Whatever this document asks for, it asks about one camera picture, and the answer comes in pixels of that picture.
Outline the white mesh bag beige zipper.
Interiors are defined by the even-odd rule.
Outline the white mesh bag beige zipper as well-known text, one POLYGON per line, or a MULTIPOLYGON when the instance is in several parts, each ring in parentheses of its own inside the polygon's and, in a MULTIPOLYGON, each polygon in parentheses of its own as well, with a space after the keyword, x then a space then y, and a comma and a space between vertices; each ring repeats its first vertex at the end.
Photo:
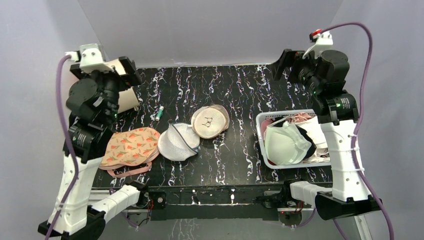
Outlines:
POLYGON ((193 130, 202 139, 217 137, 229 128, 229 124, 229 113, 219 104, 201 107, 191 117, 193 130))

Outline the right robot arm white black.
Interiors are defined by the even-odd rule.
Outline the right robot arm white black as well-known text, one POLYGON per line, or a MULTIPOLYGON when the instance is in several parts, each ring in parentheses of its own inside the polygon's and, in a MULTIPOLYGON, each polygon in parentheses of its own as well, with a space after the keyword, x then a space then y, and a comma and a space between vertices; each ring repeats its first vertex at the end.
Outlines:
POLYGON ((282 202, 295 207, 300 201, 312 206, 323 220, 354 217, 380 211, 382 200, 364 177, 358 146, 359 106, 344 86, 350 69, 348 57, 338 50, 313 52, 285 49, 272 64, 274 80, 289 71, 287 80, 309 92, 312 110, 326 139, 332 171, 332 187, 307 181, 284 183, 282 202))

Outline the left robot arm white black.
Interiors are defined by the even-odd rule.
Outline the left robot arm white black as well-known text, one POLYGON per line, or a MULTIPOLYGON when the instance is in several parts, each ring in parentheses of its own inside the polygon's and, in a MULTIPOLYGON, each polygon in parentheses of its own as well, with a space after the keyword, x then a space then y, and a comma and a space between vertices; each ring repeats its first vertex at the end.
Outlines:
POLYGON ((127 183, 95 204, 89 204, 96 172, 112 138, 117 121, 119 92, 129 84, 114 67, 95 53, 72 58, 67 53, 56 72, 56 104, 65 136, 63 172, 56 203, 48 220, 38 226, 46 239, 96 240, 106 224, 128 207, 144 208, 149 203, 146 186, 127 183), (66 60, 73 59, 73 70, 81 75, 62 103, 61 77, 66 60), (70 110, 65 119, 63 108, 70 110))

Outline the white plastic laundry basket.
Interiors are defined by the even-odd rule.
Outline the white plastic laundry basket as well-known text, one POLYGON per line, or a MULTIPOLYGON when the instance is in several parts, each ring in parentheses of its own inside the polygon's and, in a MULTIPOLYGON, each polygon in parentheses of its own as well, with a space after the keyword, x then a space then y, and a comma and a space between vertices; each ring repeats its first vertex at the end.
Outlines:
POLYGON ((306 131, 286 119, 277 120, 267 126, 264 134, 260 124, 267 118, 294 115, 300 112, 315 115, 312 109, 283 110, 262 112, 256 116, 256 129, 261 155, 264 163, 271 169, 293 169, 329 166, 330 162, 305 161, 307 153, 312 152, 313 142, 306 131))

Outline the floral orange bra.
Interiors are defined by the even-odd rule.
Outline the floral orange bra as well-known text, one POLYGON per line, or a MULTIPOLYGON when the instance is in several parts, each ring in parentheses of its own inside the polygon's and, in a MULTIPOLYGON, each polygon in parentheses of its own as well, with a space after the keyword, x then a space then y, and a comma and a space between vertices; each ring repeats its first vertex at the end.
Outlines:
POLYGON ((158 157, 161 134, 150 127, 116 132, 109 140, 99 169, 115 178, 148 172, 158 157))

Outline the cream cylindrical drum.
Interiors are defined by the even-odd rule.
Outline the cream cylindrical drum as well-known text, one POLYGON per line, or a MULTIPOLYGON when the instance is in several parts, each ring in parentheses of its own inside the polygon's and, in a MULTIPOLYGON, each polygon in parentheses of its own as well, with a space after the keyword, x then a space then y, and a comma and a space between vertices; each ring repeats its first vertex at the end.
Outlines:
MULTIPOLYGON (((124 74, 124 69, 121 63, 119 62, 118 58, 111 60, 107 62, 111 67, 113 67, 116 72, 120 74, 124 74)), ((127 86, 124 82, 124 87, 128 87, 128 89, 120 90, 119 92, 119 100, 118 100, 118 114, 123 113, 130 109, 138 110, 139 107, 139 100, 135 93, 135 86, 127 86)))

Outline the green white marker pen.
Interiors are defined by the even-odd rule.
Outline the green white marker pen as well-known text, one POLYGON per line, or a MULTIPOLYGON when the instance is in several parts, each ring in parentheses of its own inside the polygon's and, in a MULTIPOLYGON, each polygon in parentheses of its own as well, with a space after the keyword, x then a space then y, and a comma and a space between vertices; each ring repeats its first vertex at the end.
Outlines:
POLYGON ((157 122, 160 121, 160 119, 163 115, 164 109, 165 109, 165 107, 163 105, 159 107, 159 109, 156 113, 155 119, 154 119, 155 121, 157 121, 157 122))

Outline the pink garment in basket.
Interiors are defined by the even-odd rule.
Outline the pink garment in basket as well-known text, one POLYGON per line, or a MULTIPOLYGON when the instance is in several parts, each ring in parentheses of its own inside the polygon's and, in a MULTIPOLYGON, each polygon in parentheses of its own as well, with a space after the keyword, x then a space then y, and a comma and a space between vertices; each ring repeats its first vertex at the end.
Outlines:
POLYGON ((266 118, 260 124, 260 132, 264 135, 268 125, 281 119, 287 120, 289 123, 302 123, 309 119, 312 119, 313 117, 315 117, 315 115, 308 114, 306 112, 299 112, 294 115, 266 118))

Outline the white cloth in basket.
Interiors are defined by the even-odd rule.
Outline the white cloth in basket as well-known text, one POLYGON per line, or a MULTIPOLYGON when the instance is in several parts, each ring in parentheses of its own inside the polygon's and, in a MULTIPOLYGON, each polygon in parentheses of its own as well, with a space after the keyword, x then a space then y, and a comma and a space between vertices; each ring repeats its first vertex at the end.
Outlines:
POLYGON ((311 150, 308 151, 304 160, 309 163, 328 163, 330 162, 328 144, 325 135, 318 123, 318 117, 315 116, 309 120, 297 122, 295 125, 299 131, 305 130, 306 135, 311 139, 313 145, 311 150))

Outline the aluminium frame rail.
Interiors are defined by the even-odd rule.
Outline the aluminium frame rail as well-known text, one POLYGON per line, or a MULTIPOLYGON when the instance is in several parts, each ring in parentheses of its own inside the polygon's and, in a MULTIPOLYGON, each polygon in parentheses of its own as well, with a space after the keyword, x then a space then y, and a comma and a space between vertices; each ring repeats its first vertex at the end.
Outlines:
POLYGON ((265 203, 235 202, 236 189, 183 189, 179 192, 151 191, 141 206, 132 204, 124 214, 153 213, 153 220, 174 219, 262 219, 277 222, 282 215, 301 214, 294 207, 270 207, 265 203))

